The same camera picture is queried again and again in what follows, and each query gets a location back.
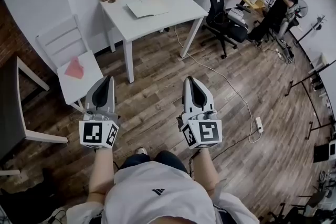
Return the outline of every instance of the pink paper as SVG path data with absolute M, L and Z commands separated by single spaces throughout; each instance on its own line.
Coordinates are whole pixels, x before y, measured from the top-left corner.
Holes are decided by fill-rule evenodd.
M 64 74 L 77 79 L 81 79 L 83 77 L 84 68 L 79 64 L 78 57 L 72 58 Z

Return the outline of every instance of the wooden floor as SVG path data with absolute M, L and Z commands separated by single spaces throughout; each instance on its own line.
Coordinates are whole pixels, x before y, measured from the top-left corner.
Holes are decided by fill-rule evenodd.
M 177 26 L 181 41 L 186 39 L 190 27 L 191 24 Z M 310 140 L 305 140 L 309 121 L 317 125 L 317 120 L 304 89 L 297 86 L 284 97 L 290 80 L 298 81 L 307 75 L 309 61 L 294 45 L 296 63 L 287 65 L 275 52 L 258 50 L 249 42 L 239 45 L 237 50 L 228 45 L 228 58 L 222 60 L 221 47 L 216 41 L 205 47 L 199 45 L 210 36 L 207 30 L 199 30 L 190 53 L 230 80 L 248 102 L 253 118 L 261 117 L 265 130 L 257 143 L 244 140 L 214 159 L 225 181 L 225 190 L 239 197 L 257 217 L 265 216 L 269 210 L 278 212 L 284 201 L 303 204 L 306 200 L 296 196 L 313 193 L 312 185 L 319 172 L 329 165 L 312 162 L 313 146 L 326 143 L 329 129 L 314 131 Z M 291 44 L 289 35 L 286 39 Z M 275 49 L 276 44 L 263 46 Z M 223 77 L 199 66 L 190 57 L 182 60 L 180 49 L 172 28 L 168 33 L 153 33 L 134 42 L 133 84 L 127 81 L 122 47 L 97 58 L 102 72 L 114 76 L 117 85 L 117 113 L 122 123 L 114 149 L 118 165 L 135 149 L 145 147 L 151 156 L 170 150 L 187 167 L 193 151 L 187 149 L 176 121 L 183 110 L 182 86 L 187 76 L 196 77 L 209 88 L 222 119 L 223 143 L 211 149 L 213 158 L 249 134 L 250 116 L 242 99 Z M 321 121 L 326 123 L 326 108 L 308 83 L 307 87 Z M 40 182 L 41 168 L 47 167 L 52 170 L 65 202 L 73 204 L 85 199 L 95 155 L 93 150 L 79 144 L 81 114 L 65 105 L 58 84 L 51 88 L 25 105 L 25 121 L 31 130 L 66 136 L 69 143 L 23 142 L 5 165 L 21 169 L 22 174 L 2 177 L 0 187 L 8 192 L 24 190 Z

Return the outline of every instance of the table leg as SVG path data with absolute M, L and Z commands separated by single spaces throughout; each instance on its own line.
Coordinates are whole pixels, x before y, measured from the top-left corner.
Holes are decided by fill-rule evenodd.
M 108 20 L 106 19 L 106 14 L 105 14 L 105 10 L 104 8 L 102 7 L 102 12 L 103 12 L 103 24 L 104 24 L 104 29 L 105 29 L 105 34 L 106 34 L 106 38 L 107 38 L 107 41 L 109 43 L 109 46 L 111 48 L 111 51 L 112 52 L 115 52 L 115 45 L 114 45 L 114 42 L 113 40 L 111 40 L 110 36 L 109 36 L 109 30 L 106 26 Z
M 68 139 L 63 136 L 38 133 L 30 130 L 26 130 L 26 139 L 41 142 L 60 143 L 60 144 L 65 144 L 68 142 Z
M 191 43 L 193 42 L 193 39 L 197 33 L 197 30 L 199 28 L 199 26 L 201 25 L 201 22 L 203 20 L 203 17 L 200 18 L 200 19 L 196 19 L 194 20 L 194 23 L 193 23 L 193 26 L 191 27 L 190 31 L 189 31 L 189 35 L 183 45 L 183 48 L 181 50 L 181 53 L 180 53 L 180 56 L 181 58 L 185 57 L 188 50 L 189 50 L 189 47 L 191 45 Z
M 24 62 L 21 61 L 20 58 L 17 57 L 17 65 L 19 69 L 22 70 L 27 76 L 29 76 L 32 80 L 34 80 L 38 85 L 40 85 L 43 89 L 46 91 L 49 91 L 49 86 L 42 80 L 40 79 L 32 70 L 26 66 Z
M 20 170 L 0 170 L 0 176 L 14 176 L 21 174 Z
M 132 42 L 126 42 L 124 40 L 122 44 L 124 47 L 125 64 L 126 64 L 128 81 L 132 83 L 134 82 Z

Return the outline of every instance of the black shirt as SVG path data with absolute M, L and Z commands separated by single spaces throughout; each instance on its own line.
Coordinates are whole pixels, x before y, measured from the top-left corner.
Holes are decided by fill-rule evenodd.
M 289 0 L 292 1 L 295 4 L 297 4 L 299 2 L 299 0 Z M 274 2 L 274 5 L 272 6 L 272 10 L 273 12 L 276 12 L 277 14 L 285 14 L 287 11 L 287 4 L 285 3 L 285 1 L 283 0 L 276 0 Z

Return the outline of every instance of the logo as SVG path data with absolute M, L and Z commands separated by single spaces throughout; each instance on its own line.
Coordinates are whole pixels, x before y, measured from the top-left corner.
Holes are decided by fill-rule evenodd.
M 101 122 L 86 122 L 84 124 L 84 137 L 85 143 L 101 143 L 102 138 L 102 123 Z
M 109 136 L 107 137 L 107 140 L 106 140 L 106 143 L 109 144 L 110 146 L 113 145 L 113 141 L 114 141 L 114 138 L 116 137 L 117 131 L 118 131 L 117 127 L 114 124 L 112 124 Z
M 219 140 L 216 122 L 199 122 L 199 134 L 202 142 L 214 142 Z
M 164 188 L 157 188 L 157 189 L 152 189 L 157 195 L 161 195 L 164 191 Z
M 215 144 L 201 144 L 201 145 L 196 146 L 195 148 L 206 148 L 206 147 L 212 147 L 214 145 Z
M 196 143 L 196 139 L 195 139 L 189 125 L 187 125 L 185 128 L 183 128 L 182 132 L 185 136 L 185 139 L 187 139 L 187 142 L 188 142 L 189 146 L 192 146 L 193 144 Z

